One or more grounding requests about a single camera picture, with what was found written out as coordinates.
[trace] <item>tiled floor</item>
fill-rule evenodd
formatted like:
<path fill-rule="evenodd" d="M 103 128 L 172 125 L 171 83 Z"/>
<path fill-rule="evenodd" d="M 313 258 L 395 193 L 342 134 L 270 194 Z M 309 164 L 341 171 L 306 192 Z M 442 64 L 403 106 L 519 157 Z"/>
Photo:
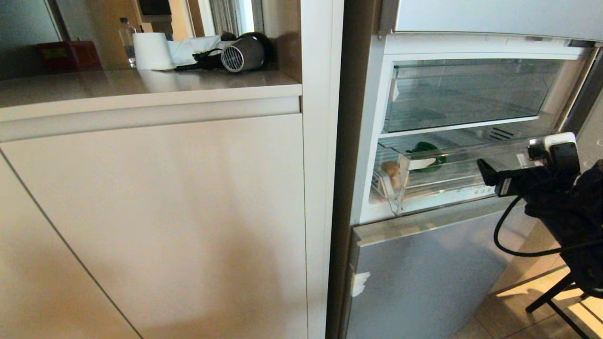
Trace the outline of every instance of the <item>tiled floor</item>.
<path fill-rule="evenodd" d="M 467 326 L 449 339 L 573 339 L 578 334 L 553 311 L 543 305 L 534 313 L 525 311 L 569 269 L 563 268 L 547 276 L 488 296 Z M 603 299 L 580 300 L 580 290 L 560 293 L 554 303 L 561 308 L 591 339 L 603 339 Z"/>

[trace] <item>cabinet door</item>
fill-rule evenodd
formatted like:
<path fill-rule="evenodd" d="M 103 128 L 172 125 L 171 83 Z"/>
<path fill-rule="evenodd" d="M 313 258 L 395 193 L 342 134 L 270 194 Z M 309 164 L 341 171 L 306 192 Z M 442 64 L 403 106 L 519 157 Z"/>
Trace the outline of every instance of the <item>cabinet door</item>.
<path fill-rule="evenodd" d="M 5 152 L 144 338 L 305 338 L 301 114 Z"/>
<path fill-rule="evenodd" d="M 138 338 L 2 157 L 0 337 Z"/>

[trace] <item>freezer door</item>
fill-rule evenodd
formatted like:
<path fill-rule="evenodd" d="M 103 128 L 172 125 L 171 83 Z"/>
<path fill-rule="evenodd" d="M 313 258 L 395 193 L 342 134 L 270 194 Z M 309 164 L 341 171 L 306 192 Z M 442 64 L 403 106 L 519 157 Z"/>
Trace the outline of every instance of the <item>freezer door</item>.
<path fill-rule="evenodd" d="M 487 198 L 354 228 L 346 338 L 445 339 L 461 329 L 510 260 L 492 240 L 509 202 Z M 502 243 L 519 249 L 535 221 L 515 208 Z"/>
<path fill-rule="evenodd" d="M 383 32 L 477 32 L 603 40 L 597 0 L 384 0 Z"/>

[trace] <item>countertop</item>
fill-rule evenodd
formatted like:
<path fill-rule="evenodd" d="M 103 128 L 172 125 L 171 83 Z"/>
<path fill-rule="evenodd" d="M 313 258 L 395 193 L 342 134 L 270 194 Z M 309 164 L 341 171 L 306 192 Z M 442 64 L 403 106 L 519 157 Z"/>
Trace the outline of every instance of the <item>countertop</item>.
<path fill-rule="evenodd" d="M 0 81 L 0 122 L 80 112 L 294 97 L 302 86 L 285 74 L 256 71 L 75 72 Z"/>

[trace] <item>plastic water bottle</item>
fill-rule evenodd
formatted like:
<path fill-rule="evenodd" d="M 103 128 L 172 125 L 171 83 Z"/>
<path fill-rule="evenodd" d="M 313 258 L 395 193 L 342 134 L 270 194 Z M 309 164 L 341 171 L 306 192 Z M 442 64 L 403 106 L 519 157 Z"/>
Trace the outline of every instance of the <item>plastic water bottle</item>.
<path fill-rule="evenodd" d="M 134 40 L 132 34 L 136 33 L 136 29 L 130 25 L 127 17 L 120 17 L 119 36 L 124 44 L 125 55 L 128 57 L 130 67 L 136 68 L 136 56 L 134 54 Z"/>

